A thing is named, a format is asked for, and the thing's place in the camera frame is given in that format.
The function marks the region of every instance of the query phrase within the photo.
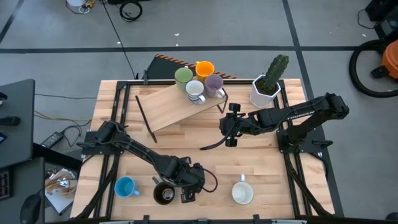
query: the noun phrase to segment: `keyboard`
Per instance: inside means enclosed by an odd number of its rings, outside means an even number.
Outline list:
[[[0,200],[11,197],[10,172],[8,169],[0,170]]]

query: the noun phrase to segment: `potted cactus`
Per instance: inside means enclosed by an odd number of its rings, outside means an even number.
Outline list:
[[[278,80],[284,73],[288,63],[289,56],[276,56],[269,66],[267,73],[260,75],[253,81],[250,102],[256,108],[267,106],[280,92]]]

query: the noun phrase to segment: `black and orange striped tape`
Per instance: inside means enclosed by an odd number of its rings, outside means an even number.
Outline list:
[[[189,62],[185,62],[183,60],[175,59],[175,58],[172,58],[172,57],[168,57],[168,56],[162,55],[162,54],[157,54],[157,55],[155,55],[155,57],[159,57],[159,58],[162,58],[162,59],[170,60],[172,62],[179,63],[179,64],[182,64],[184,66],[189,66],[189,67],[192,67],[192,68],[196,66],[195,64],[192,64],[192,63],[189,63]],[[215,71],[214,74],[219,75],[222,78],[236,78],[236,77],[233,77],[232,75],[227,75],[227,74],[225,74],[223,72]]]

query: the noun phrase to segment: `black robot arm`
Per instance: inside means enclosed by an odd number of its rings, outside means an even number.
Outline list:
[[[334,93],[326,93],[313,100],[300,103],[294,106],[278,109],[268,108],[246,114],[238,113],[240,105],[236,103],[229,104],[229,110],[226,116],[220,119],[220,130],[224,139],[220,142],[201,148],[202,150],[212,149],[225,141],[226,146],[235,147],[236,137],[242,134],[258,135],[262,133],[275,131],[283,122],[311,115],[307,120],[297,126],[287,128],[287,140],[295,144],[305,139],[307,133],[318,127],[325,121],[331,119],[343,119],[349,112],[340,96]]]
[[[199,163],[190,167],[190,157],[160,155],[130,138],[119,123],[105,121],[97,132],[96,143],[125,149],[152,164],[164,182],[182,188],[182,203],[195,201],[195,194],[203,189],[205,174]]]

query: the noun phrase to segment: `gray floor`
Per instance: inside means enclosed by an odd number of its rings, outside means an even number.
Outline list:
[[[357,25],[356,14],[370,0],[288,0],[301,46],[355,46],[376,39],[373,30]],[[0,1],[0,30],[17,1]],[[151,0],[133,23],[121,20],[118,9],[107,5],[125,47],[178,46],[293,46],[282,0]],[[371,25],[367,16],[361,20]],[[25,0],[1,49],[69,49],[121,47],[100,4],[85,15],[75,15],[64,1]],[[270,50],[128,52],[134,71],[142,74],[155,54],[189,62],[209,60],[216,69],[239,78],[265,72],[277,54],[290,56],[285,78],[301,78],[296,53]],[[343,121],[323,125],[332,166],[347,217],[384,218],[398,212],[396,145],[398,105],[395,98],[375,99],[358,93],[348,77],[352,52],[303,52],[315,96],[326,91],[341,95],[350,107]],[[380,56],[366,52],[358,73],[374,90],[396,89],[390,80],[374,81],[369,71]],[[132,79],[124,58],[117,53],[0,54],[0,85],[25,78],[36,80],[36,92],[68,96],[96,96],[100,80]],[[50,116],[90,119],[94,100],[37,97],[35,109]],[[68,122],[35,119],[35,142],[43,141]],[[70,152],[62,142],[60,152]],[[47,221],[58,219],[46,209]]]

